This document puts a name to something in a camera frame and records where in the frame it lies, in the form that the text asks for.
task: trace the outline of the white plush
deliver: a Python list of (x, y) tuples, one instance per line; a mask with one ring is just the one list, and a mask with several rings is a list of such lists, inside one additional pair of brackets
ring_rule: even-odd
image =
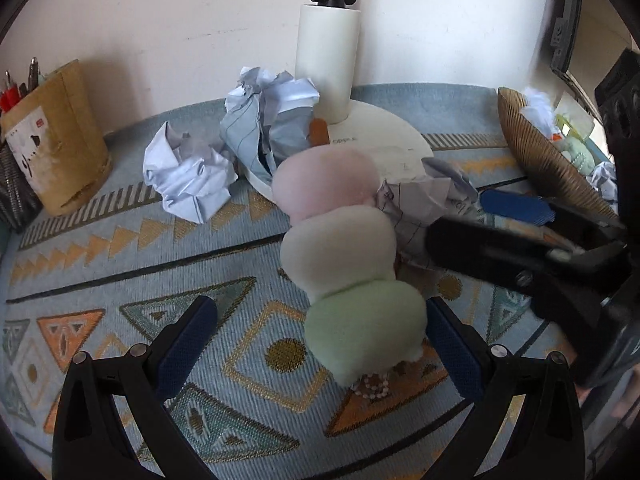
[(371, 282), (318, 301), (305, 321), (305, 340), (340, 386), (365, 374), (385, 374), (422, 357), (427, 311), (403, 282)]
[(280, 261), (311, 304), (350, 286), (394, 280), (396, 233), (387, 216), (365, 205), (341, 207), (293, 227)]

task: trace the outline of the woven basket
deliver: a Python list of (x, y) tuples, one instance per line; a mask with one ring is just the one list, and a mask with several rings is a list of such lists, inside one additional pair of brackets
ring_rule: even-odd
[(520, 110), (526, 105), (521, 93), (508, 88), (498, 90), (498, 114), (504, 137), (536, 192), (579, 209), (617, 218), (578, 170), (524, 118)]

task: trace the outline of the pink plush ball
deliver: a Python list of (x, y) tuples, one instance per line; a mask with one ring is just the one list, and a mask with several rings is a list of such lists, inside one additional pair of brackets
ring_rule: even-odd
[(294, 226), (339, 207), (375, 206), (380, 175), (372, 158), (359, 150), (318, 146), (285, 160), (271, 188)]

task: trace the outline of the blue gripper pad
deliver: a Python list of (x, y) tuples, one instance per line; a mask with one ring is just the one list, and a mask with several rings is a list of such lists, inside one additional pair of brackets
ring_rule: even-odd
[(556, 212), (538, 196), (526, 196), (488, 189), (480, 195), (485, 212), (543, 226), (556, 219)]
[(198, 298), (196, 302), (198, 301), (200, 306), (197, 311), (158, 363), (156, 397), (162, 402), (173, 399), (180, 393), (193, 365), (218, 328), (218, 309), (215, 301), (205, 296)]
[(474, 351), (465, 343), (463, 335), (459, 332), (459, 330), (464, 330), (465, 326), (460, 323), (460, 320), (440, 298), (427, 300), (427, 319), (429, 320), (427, 337), (438, 353), (458, 393), (463, 399), (478, 402), (484, 396), (482, 366)]

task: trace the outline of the teal triangle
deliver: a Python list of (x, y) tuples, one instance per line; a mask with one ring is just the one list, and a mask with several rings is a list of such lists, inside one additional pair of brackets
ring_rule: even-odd
[[(234, 462), (284, 453), (300, 446), (294, 438), (264, 426), (201, 390), (187, 384), (169, 413), (193, 450), (206, 463)], [(138, 451), (151, 462), (146, 446)]]
[(4, 390), (0, 392), (2, 397), (2, 403), (4, 404), (7, 412), (10, 415), (18, 417), (30, 426), (35, 426), (36, 423), (27, 408), (27, 405), (22, 398), (22, 394), (18, 389), (18, 383), (15, 382), (13, 374), (9, 374), (4, 382)]
[(527, 311), (531, 298), (506, 288), (494, 288), (494, 300), (489, 312), (489, 327), (486, 332), (488, 344), (500, 339)]
[(254, 288), (255, 282), (256, 279), (253, 277), (241, 278), (234, 282), (190, 290), (156, 300), (129, 303), (121, 306), (120, 312), (151, 342), (165, 326), (178, 321), (198, 296), (209, 296), (216, 302), (220, 329)]
[(27, 332), (29, 319), (20, 319), (17, 321), (5, 321), (2, 327), (2, 349), (11, 364), (14, 364), (15, 357), (18, 354), (18, 348)]

